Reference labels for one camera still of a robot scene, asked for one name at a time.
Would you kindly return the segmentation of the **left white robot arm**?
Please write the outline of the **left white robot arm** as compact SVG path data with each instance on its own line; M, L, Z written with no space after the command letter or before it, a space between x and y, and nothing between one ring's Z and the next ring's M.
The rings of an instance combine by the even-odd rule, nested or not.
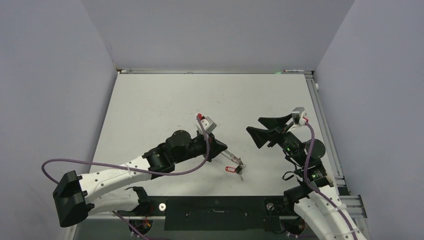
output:
M165 142L122 165L104 164L105 170L91 174L65 173L57 183L52 196L59 225L63 228L76 225L90 214L113 210L133 211L143 215L148 211L149 201L138 195L130 203L105 203L102 199L112 191L141 181L174 175L175 165L203 156L210 162L228 146L217 140L212 133L196 137L185 130L177 130Z

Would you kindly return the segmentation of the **key with red tag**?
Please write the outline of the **key with red tag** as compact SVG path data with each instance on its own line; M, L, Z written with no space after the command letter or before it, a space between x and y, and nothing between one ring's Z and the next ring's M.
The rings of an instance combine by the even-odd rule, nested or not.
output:
M231 167L231 166L226 166L225 167L225 171L232 173L232 174L236 174L237 176L239 176L240 180L243 181L243 166L242 165L238 165L237 167Z

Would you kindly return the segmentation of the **large silver keyring plate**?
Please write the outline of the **large silver keyring plate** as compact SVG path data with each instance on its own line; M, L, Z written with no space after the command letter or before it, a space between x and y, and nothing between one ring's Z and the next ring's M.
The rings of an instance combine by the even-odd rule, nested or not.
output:
M241 166L242 169L244 169L246 167L246 165L243 163L241 158L237 157L235 154L233 154L229 150L224 150L220 154L223 155L228 160L230 160L231 162L235 163L236 165Z

